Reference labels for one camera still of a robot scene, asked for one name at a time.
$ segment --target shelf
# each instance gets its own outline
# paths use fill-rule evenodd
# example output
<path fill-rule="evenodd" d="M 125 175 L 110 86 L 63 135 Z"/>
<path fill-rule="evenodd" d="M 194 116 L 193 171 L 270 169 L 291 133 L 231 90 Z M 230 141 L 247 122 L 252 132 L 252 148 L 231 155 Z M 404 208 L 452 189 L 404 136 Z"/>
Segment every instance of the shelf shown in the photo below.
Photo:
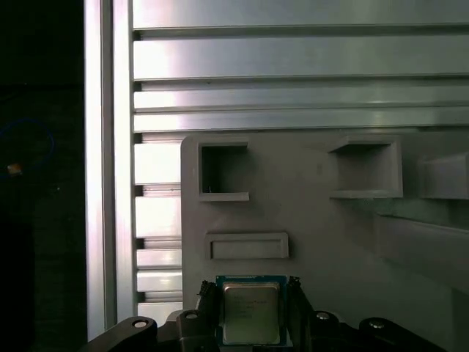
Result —
<path fill-rule="evenodd" d="M 247 139 L 199 143 L 199 201 L 249 201 L 249 193 L 241 186 L 248 172 L 245 165 L 247 152 Z"/>
<path fill-rule="evenodd" d="M 402 157 L 399 138 L 350 135 L 334 142 L 328 152 L 337 163 L 337 199 L 402 197 Z"/>

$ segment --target blue cable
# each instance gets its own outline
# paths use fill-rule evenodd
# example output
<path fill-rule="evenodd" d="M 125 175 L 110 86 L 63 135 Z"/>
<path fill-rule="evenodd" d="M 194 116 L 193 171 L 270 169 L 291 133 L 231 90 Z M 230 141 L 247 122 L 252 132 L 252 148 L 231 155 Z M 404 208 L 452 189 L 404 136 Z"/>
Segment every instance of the blue cable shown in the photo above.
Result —
<path fill-rule="evenodd" d="M 28 169 L 26 169 L 26 171 L 30 171 L 30 170 L 39 169 L 41 166 L 43 166 L 45 163 L 47 163 L 49 161 L 49 159 L 52 157 L 53 152 L 55 150 L 56 142 L 53 139 L 53 135 L 52 135 L 51 131 L 47 128 L 46 125 L 44 125 L 40 121 L 30 119 L 28 117 L 24 118 L 24 119 L 13 121 L 13 122 L 9 123 L 8 125 L 6 125 L 5 127 L 3 127 L 0 130 L 0 138 L 6 132 L 8 132 L 12 128 L 14 128 L 15 126 L 20 125 L 20 124 L 25 123 L 25 122 L 34 123 L 35 125 L 40 126 L 47 133 L 48 138 L 51 140 L 51 148 L 49 149 L 49 153 L 40 162 L 38 162 L 38 163 L 32 165 L 31 167 L 29 167 Z M 0 179 L 2 179 L 2 178 L 11 178 L 11 177 L 12 177 L 11 175 L 0 175 Z"/>

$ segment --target dark background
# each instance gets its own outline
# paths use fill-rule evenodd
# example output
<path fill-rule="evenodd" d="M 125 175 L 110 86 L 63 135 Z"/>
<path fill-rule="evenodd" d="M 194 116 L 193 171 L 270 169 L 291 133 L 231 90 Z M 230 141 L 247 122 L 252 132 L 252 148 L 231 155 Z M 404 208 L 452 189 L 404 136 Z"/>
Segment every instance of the dark background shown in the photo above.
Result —
<path fill-rule="evenodd" d="M 4 344 L 86 342 L 83 0 L 0 3 L 0 233 Z M 20 119 L 41 122 L 46 130 Z M 7 177 L 19 163 L 23 175 Z"/>

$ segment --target screw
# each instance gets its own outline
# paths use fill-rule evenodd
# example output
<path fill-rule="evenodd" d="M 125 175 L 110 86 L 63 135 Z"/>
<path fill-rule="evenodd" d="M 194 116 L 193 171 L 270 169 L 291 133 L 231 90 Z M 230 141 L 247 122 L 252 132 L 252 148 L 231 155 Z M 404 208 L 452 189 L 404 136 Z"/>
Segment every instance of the screw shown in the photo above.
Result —
<path fill-rule="evenodd" d="M 316 314 L 316 317 L 319 318 L 320 320 L 327 320 L 329 319 L 329 314 L 326 312 L 319 312 Z"/>
<path fill-rule="evenodd" d="M 188 313 L 185 317 L 187 319 L 197 319 L 197 314 L 196 313 Z"/>
<path fill-rule="evenodd" d="M 147 322 L 143 320 L 139 320 L 139 321 L 136 321 L 133 324 L 133 326 L 136 327 L 137 329 L 144 328 L 145 326 L 147 326 Z"/>
<path fill-rule="evenodd" d="M 372 320 L 369 322 L 369 325 L 373 328 L 373 329 L 382 329 L 384 328 L 384 324 L 380 321 L 377 321 L 377 320 Z"/>

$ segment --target vertical aluminum beam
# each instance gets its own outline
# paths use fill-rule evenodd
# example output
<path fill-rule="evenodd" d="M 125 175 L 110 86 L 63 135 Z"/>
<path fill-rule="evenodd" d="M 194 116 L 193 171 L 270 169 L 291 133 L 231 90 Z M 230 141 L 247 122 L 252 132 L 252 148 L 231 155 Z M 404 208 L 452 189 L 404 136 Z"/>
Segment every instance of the vertical aluminum beam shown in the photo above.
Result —
<path fill-rule="evenodd" d="M 132 1 L 114 1 L 117 320 L 137 314 L 133 162 Z"/>
<path fill-rule="evenodd" d="M 116 323 L 111 0 L 85 0 L 88 339 Z"/>

